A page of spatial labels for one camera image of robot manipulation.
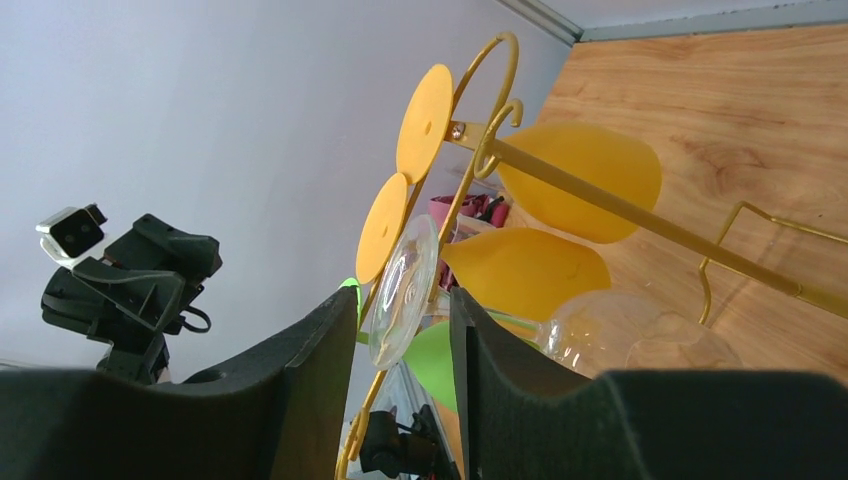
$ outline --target ceiling trim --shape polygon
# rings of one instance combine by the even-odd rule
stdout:
[[[498,0],[498,2],[569,46],[577,43],[583,33],[576,23],[555,12],[540,0]]]
[[[848,2],[817,0],[657,22],[587,28],[580,42],[726,33],[848,22]]]

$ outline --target yellow metal rod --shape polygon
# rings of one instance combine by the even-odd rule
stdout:
[[[512,145],[497,139],[492,139],[490,144],[498,161],[547,182],[598,208],[614,213],[667,240],[709,257],[716,263],[720,263],[786,295],[797,297],[842,317],[848,317],[848,300],[845,298],[816,286],[804,286],[795,280],[769,270]]]

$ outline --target white wall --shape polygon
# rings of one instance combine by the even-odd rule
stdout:
[[[532,123],[568,50],[491,0],[0,2],[0,359],[92,366],[104,351],[42,322],[55,265],[33,230],[93,201],[113,234],[150,212],[221,241],[196,302],[214,326],[170,339],[176,380],[300,319],[353,273],[421,75],[460,75],[504,29]],[[462,117],[487,116],[505,56]],[[430,193],[469,158],[446,150]],[[366,348],[354,368],[349,410],[373,375]]]
[[[628,25],[808,0],[541,0],[580,28]]]

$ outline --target black camera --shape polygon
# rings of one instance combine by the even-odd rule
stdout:
[[[100,225],[105,222],[106,217],[97,205],[91,204],[85,208],[65,208],[35,229],[42,234],[44,250],[59,263],[78,259],[102,242],[106,235]]]

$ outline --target clear glass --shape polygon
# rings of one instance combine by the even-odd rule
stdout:
[[[380,370],[400,361],[425,313],[436,275],[439,237],[429,215],[410,220],[386,263],[371,307],[371,362]]]
[[[578,295],[539,324],[540,351],[593,378],[605,370],[741,368],[715,332],[637,295],[599,290]]]

